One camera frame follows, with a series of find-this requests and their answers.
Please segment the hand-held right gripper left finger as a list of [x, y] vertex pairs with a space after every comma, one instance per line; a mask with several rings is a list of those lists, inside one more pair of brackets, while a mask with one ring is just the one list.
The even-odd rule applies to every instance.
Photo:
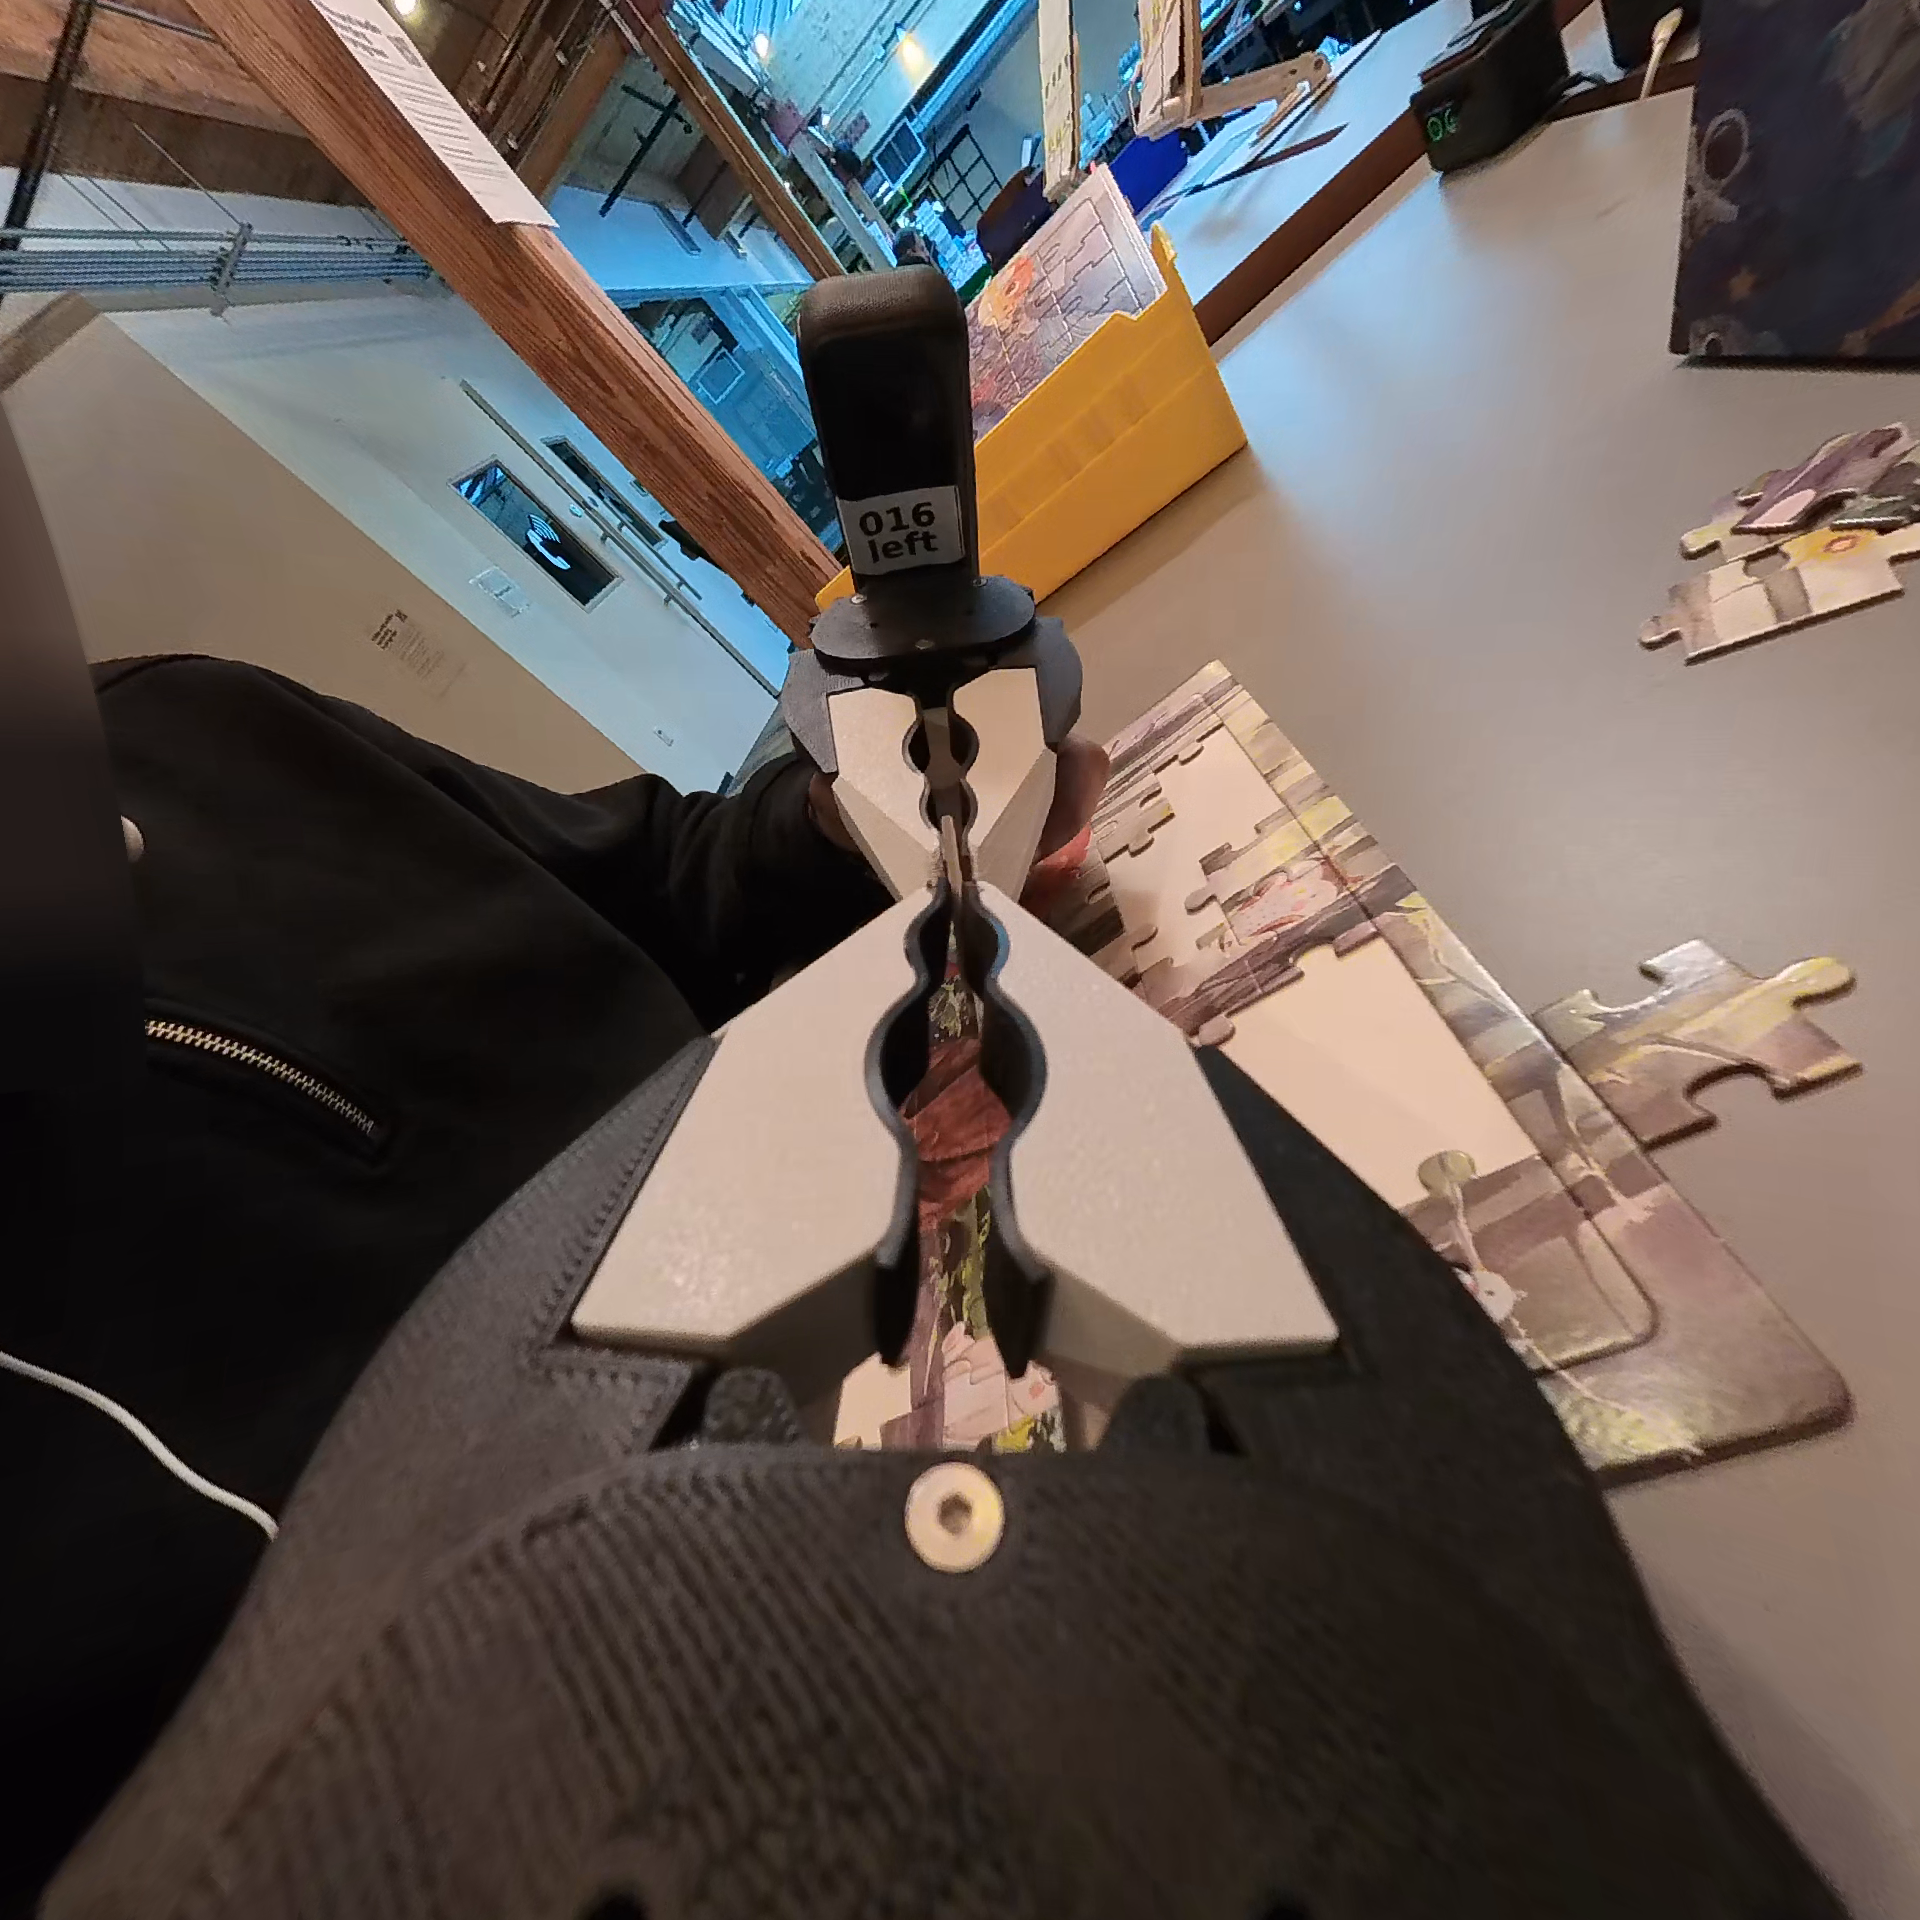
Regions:
[[580, 1336], [767, 1368], [896, 1361], [954, 894], [938, 879], [728, 1024], [578, 1300]]

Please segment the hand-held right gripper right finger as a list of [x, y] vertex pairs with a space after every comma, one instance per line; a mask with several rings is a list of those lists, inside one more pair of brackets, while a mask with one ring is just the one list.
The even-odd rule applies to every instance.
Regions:
[[1338, 1325], [1187, 1036], [999, 886], [954, 909], [978, 1002], [984, 1304], [1009, 1375], [1326, 1352]]

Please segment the animal jigsaw puzzle board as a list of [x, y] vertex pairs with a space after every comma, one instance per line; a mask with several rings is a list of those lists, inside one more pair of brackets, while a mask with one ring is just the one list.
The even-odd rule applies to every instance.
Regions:
[[1228, 664], [1108, 751], [1057, 929], [1403, 1214], [1600, 1476], [1849, 1418], [1838, 1368]]

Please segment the person's left hand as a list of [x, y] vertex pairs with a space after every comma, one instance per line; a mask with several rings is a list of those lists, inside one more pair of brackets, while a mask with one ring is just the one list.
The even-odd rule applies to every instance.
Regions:
[[1112, 756], [1089, 736], [1068, 733], [1054, 754], [1054, 791], [1040, 830], [1039, 856], [1025, 879], [1023, 905], [1042, 914], [1048, 900], [1084, 865], [1094, 818], [1112, 775]]

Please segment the stack of puzzle boards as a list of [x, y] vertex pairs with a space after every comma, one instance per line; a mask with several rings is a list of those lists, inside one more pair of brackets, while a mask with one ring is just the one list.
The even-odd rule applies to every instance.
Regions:
[[980, 440], [1114, 317], [1166, 276], [1114, 168], [1097, 161], [968, 309], [972, 424]]

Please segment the yellow plastic bin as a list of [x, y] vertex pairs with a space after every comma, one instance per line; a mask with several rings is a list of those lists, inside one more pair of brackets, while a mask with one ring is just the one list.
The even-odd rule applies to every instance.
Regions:
[[1054, 593], [1247, 444], [1166, 229], [1163, 293], [1114, 314], [976, 444], [984, 574]]

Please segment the wooden beam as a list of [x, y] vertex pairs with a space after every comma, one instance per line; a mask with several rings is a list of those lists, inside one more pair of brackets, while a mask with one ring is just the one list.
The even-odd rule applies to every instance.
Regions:
[[826, 546], [561, 234], [492, 223], [310, 1], [194, 10], [734, 585], [804, 641], [835, 575]]

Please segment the wooden stand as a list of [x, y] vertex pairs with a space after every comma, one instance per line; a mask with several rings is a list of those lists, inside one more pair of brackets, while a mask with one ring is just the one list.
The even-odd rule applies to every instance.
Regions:
[[1206, 82], [1201, 1], [1139, 1], [1135, 130], [1163, 137], [1262, 102], [1292, 105], [1330, 85], [1330, 58], [1305, 52], [1234, 79]]

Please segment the white paper notice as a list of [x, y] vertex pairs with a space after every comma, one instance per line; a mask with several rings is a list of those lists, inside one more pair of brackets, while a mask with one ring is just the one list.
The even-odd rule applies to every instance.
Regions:
[[556, 216], [459, 108], [394, 10], [377, 1], [313, 1], [312, 9], [492, 223], [556, 229]]

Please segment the yellow grey jigsaw piece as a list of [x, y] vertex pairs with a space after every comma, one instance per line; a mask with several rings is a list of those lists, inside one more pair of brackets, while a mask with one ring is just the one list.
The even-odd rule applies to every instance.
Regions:
[[1756, 1074], [1776, 1096], [1796, 1096], [1860, 1070], [1803, 1013], [1803, 1002], [1855, 988], [1838, 957], [1753, 975], [1692, 938], [1655, 953], [1641, 970], [1652, 985], [1641, 998], [1607, 1002], [1580, 989], [1532, 1020], [1644, 1146], [1712, 1126], [1715, 1116], [1697, 1102], [1708, 1084]]

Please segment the black charger with green display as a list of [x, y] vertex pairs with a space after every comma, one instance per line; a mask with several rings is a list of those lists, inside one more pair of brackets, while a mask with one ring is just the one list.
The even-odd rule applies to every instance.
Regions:
[[1440, 176], [1507, 152], [1574, 86], [1550, 10], [1490, 24], [1430, 66], [1409, 98], [1424, 156]]

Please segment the pale purple jigsaw piece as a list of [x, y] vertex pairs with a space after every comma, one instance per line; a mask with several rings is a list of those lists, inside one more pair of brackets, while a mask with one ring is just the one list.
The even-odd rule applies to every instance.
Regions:
[[1679, 542], [1682, 559], [1747, 559], [1766, 553], [1784, 540], [1790, 540], [1800, 526], [1780, 522], [1770, 530], [1737, 532], [1737, 520], [1760, 503], [1756, 487], [1736, 489], [1715, 501], [1705, 522], [1688, 530]]

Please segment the striped jigsaw piece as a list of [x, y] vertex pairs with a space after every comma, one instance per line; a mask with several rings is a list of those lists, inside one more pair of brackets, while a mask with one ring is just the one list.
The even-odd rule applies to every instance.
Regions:
[[1680, 641], [1688, 660], [1736, 652], [1902, 593], [1899, 562], [1918, 527], [1819, 527], [1793, 534], [1668, 590], [1640, 645]]

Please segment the illustrated puzzle box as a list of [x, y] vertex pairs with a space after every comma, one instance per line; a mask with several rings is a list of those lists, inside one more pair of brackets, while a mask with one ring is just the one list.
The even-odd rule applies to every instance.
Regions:
[[1668, 349], [1915, 365], [1915, 1], [1703, 6]]

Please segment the phone symbol wall sign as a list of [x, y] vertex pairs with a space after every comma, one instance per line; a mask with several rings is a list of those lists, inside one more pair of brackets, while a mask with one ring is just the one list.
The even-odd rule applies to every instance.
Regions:
[[578, 607], [598, 607], [622, 585], [622, 574], [566, 526], [542, 497], [499, 458], [474, 466], [451, 489]]

